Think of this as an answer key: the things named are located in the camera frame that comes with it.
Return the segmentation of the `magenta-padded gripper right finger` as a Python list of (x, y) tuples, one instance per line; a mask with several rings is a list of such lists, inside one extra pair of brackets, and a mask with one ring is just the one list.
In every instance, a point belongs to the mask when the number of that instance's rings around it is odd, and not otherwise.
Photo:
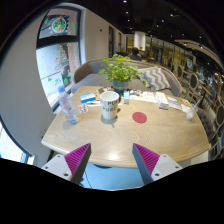
[(145, 185), (182, 169), (169, 155), (159, 155), (136, 143), (133, 144), (132, 153)]

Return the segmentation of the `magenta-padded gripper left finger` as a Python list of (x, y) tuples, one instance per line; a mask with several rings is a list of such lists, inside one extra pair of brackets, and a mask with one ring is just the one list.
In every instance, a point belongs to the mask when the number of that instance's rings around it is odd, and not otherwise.
[(91, 144), (87, 143), (66, 155), (56, 155), (42, 169), (79, 185), (90, 155)]

